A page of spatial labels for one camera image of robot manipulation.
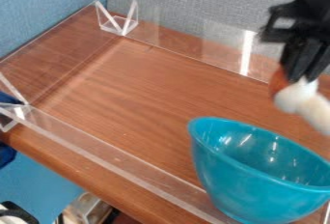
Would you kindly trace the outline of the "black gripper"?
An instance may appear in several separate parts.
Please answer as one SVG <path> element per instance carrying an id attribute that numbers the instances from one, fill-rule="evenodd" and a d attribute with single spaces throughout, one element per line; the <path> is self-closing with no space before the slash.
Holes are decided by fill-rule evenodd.
<path id="1" fill-rule="evenodd" d="M 330 65 L 330 9 L 323 12 L 292 2 L 269 12 L 261 40 L 287 43 L 281 56 L 287 79 L 295 83 L 305 76 L 313 82 Z"/>

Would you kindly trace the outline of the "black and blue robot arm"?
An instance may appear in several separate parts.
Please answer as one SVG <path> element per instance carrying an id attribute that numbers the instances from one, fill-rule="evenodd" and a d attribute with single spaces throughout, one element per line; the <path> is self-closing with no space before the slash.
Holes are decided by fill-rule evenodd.
<path id="1" fill-rule="evenodd" d="M 284 43 L 280 64 L 291 83 L 313 82 L 330 66 L 330 0 L 295 0 L 271 7 L 261 41 Z"/>

